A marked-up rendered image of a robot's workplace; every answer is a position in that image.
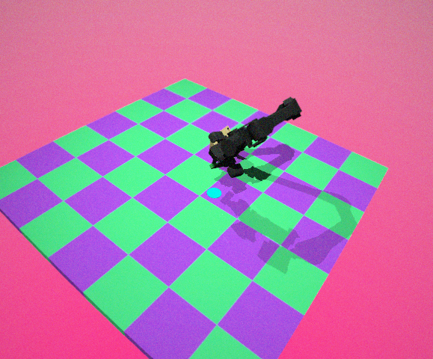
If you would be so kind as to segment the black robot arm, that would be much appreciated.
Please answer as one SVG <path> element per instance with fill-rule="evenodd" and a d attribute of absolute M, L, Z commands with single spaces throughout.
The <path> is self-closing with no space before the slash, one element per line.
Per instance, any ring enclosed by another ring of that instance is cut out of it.
<path fill-rule="evenodd" d="M 223 139 L 223 141 L 210 147 L 209 155 L 215 162 L 224 163 L 228 160 L 228 156 L 233 156 L 246 146 L 250 149 L 260 145 L 266 141 L 267 135 L 273 132 L 276 125 L 283 121 L 299 118 L 301 112 L 301 107 L 296 98 L 289 97 L 270 116 L 261 117 L 260 119 L 255 118 L 244 126 L 228 132 L 228 136 L 224 136 L 225 140 Z M 252 140 L 256 141 L 256 143 L 252 144 Z"/>

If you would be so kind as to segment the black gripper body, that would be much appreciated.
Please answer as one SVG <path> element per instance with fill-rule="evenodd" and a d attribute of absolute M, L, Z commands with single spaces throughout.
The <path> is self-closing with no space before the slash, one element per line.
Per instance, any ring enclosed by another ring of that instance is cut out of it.
<path fill-rule="evenodd" d="M 209 135 L 209 140 L 212 143 L 215 143 L 216 141 L 219 143 L 221 141 L 223 141 L 223 139 L 225 140 L 226 138 L 224 137 L 224 134 L 222 131 L 218 131 L 218 132 L 211 132 Z M 243 149 L 244 150 L 244 149 Z M 240 163 L 236 164 L 236 160 L 234 159 L 234 157 L 237 157 L 237 154 L 240 153 L 241 151 L 238 151 L 236 154 L 234 154 L 233 156 L 228 156 L 228 160 L 226 160 L 224 163 L 226 164 L 226 166 L 229 166 L 227 168 L 227 172 L 230 175 L 231 178 L 234 177 L 239 177 L 241 176 L 245 171 L 243 170 L 242 166 L 240 165 Z"/>

